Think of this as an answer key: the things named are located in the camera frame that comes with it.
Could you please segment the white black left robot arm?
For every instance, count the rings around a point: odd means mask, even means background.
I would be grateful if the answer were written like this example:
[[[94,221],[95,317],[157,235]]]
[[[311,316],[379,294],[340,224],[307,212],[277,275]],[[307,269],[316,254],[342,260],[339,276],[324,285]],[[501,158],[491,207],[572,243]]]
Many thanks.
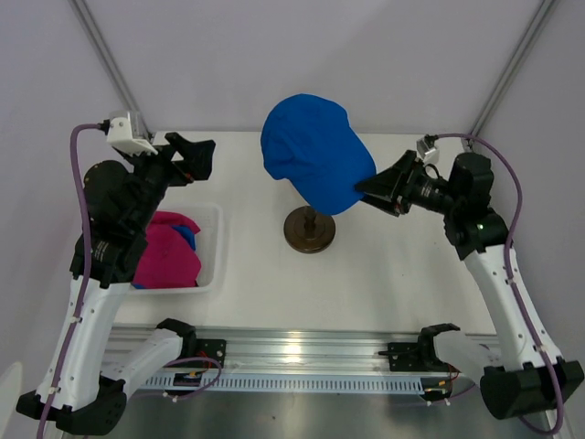
[[[70,265],[69,308],[46,377],[19,396],[16,412],[84,436],[108,434],[129,399],[160,369],[199,362],[193,326],[167,318],[123,361],[104,368],[102,358],[114,319],[147,247],[146,229],[170,187],[206,181],[216,144],[189,142],[178,133],[153,152],[123,153],[125,164],[104,161],[82,175],[78,136],[70,162],[82,232]]]

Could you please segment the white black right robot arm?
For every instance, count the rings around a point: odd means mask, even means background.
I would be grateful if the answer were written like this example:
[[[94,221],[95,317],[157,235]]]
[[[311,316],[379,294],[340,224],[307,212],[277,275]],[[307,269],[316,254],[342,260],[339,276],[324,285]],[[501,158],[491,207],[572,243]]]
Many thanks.
[[[413,206],[443,217],[445,235],[478,286],[498,338],[499,353],[474,342],[455,324],[424,327],[416,355],[426,369],[459,370],[480,389],[498,420],[554,410],[584,381],[542,325],[517,267],[510,231],[490,206],[494,173],[489,158],[456,156],[448,178],[430,177],[413,151],[356,184],[364,202],[398,217]]]

